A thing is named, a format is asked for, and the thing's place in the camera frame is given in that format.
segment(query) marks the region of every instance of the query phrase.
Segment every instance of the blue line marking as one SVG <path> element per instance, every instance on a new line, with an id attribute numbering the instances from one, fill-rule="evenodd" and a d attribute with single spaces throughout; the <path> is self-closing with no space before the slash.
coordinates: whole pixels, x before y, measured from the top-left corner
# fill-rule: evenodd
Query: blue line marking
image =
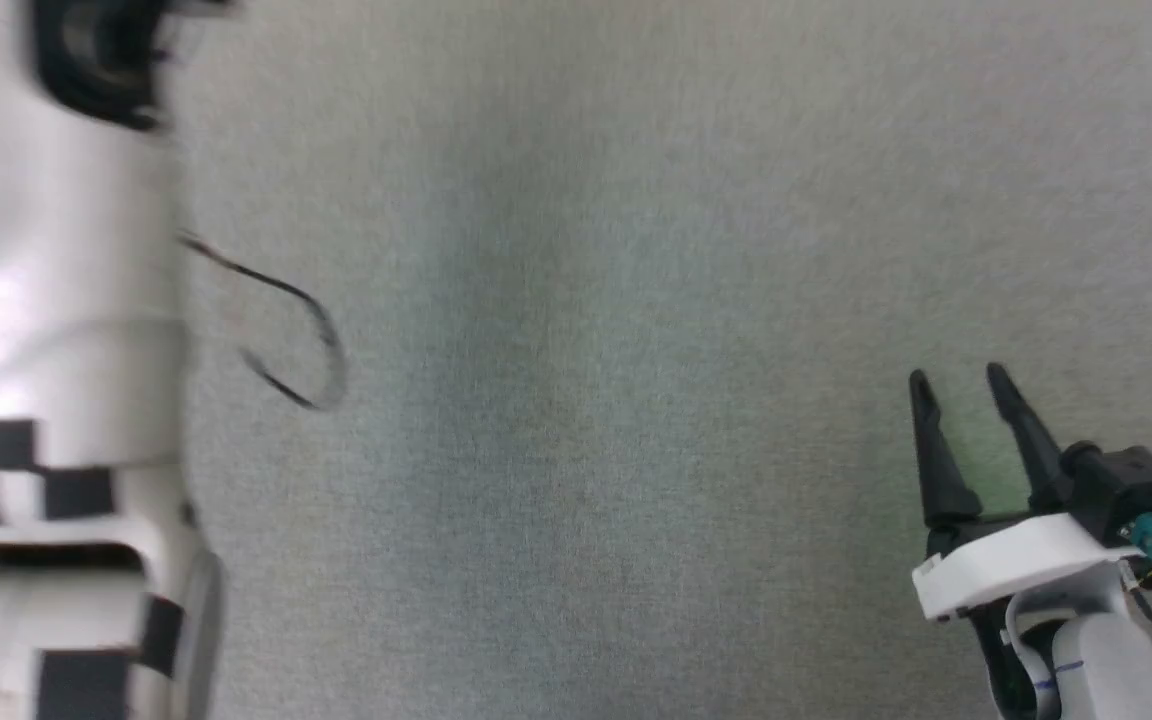
<path id="1" fill-rule="evenodd" d="M 1075 660 L 1074 662 L 1066 662 L 1056 668 L 1058 673 L 1064 673 L 1064 670 L 1077 670 L 1083 666 L 1082 660 Z M 1056 680 L 1041 680 L 1041 682 L 1034 683 L 1036 691 L 1049 691 L 1052 688 L 1056 687 Z"/>

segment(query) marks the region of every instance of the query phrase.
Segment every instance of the gray carpet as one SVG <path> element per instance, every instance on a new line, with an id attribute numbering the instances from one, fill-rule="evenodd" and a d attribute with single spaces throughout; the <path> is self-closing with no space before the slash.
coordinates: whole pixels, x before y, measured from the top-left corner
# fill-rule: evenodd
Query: gray carpet
<path id="1" fill-rule="evenodd" d="M 185 33 L 185 46 L 191 33 Z M 1152 447 L 1152 3 L 251 0 L 177 88 L 220 720 L 991 717 L 905 376 Z"/>

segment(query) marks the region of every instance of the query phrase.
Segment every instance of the black tape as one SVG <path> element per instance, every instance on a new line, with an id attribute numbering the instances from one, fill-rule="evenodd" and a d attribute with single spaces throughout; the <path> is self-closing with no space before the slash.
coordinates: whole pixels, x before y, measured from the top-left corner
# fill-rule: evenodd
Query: black tape
<path id="1" fill-rule="evenodd" d="M 0 420 L 0 470 L 35 467 L 35 420 Z"/>
<path id="2" fill-rule="evenodd" d="M 180 626 L 183 623 L 183 607 L 164 597 L 151 597 L 145 635 L 141 638 L 141 657 L 136 661 L 169 679 L 175 670 L 175 651 L 180 643 Z"/>
<path id="3" fill-rule="evenodd" d="M 100 518 L 115 511 L 114 471 L 109 468 L 41 470 L 44 518 Z"/>
<path id="4" fill-rule="evenodd" d="M 127 720 L 131 662 L 116 650 L 45 650 L 35 720 Z"/>

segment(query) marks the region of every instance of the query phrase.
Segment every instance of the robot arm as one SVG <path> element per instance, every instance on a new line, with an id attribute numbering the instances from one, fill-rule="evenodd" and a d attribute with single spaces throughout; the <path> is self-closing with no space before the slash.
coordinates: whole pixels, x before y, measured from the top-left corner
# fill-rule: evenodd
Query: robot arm
<path id="1" fill-rule="evenodd" d="M 166 0 L 0 0 L 0 717 L 197 720 L 221 615 L 180 465 Z"/>
<path id="2" fill-rule="evenodd" d="M 1005 720 L 1152 717 L 1152 643 L 1124 597 L 1127 584 L 1149 606 L 1138 588 L 1152 589 L 1152 454 L 1091 444 L 1061 454 L 1006 370 L 990 365 L 988 379 L 1033 491 L 1018 514 L 982 514 L 927 377 L 910 378 L 929 529 L 927 561 L 914 570 L 924 615 L 972 624 Z"/>

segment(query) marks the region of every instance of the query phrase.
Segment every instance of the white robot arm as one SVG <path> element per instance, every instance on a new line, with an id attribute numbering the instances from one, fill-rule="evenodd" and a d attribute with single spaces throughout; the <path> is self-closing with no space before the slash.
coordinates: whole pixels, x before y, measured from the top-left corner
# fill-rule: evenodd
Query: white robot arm
<path id="1" fill-rule="evenodd" d="M 202 720 L 168 0 L 0 0 L 0 719 Z"/>
<path id="2" fill-rule="evenodd" d="M 1005 720 L 1152 719 L 1152 643 L 1124 591 L 1152 620 L 1152 454 L 1061 454 L 998 364 L 998 411 L 1016 437 L 1029 510 L 984 516 L 940 430 L 922 372 L 910 378 L 927 561 L 914 570 L 923 614 L 968 620 Z"/>

